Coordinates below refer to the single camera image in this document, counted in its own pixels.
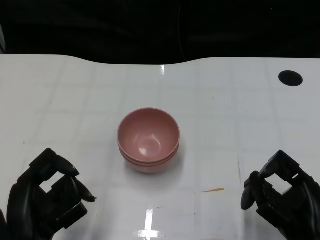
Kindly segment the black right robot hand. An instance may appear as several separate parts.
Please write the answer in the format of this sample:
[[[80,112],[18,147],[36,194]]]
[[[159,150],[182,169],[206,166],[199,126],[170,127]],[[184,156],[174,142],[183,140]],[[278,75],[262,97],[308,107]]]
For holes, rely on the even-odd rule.
[[[267,178],[277,175],[291,187],[277,192]],[[274,154],[244,182],[241,209],[257,204],[256,212],[287,240],[320,238],[320,185],[284,151]]]

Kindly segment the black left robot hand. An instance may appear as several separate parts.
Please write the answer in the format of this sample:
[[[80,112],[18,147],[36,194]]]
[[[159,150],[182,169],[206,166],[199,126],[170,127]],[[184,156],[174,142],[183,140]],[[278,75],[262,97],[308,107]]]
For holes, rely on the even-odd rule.
[[[96,197],[77,179],[80,173],[52,149],[44,150],[12,186],[0,215],[2,240],[51,240],[88,210]]]

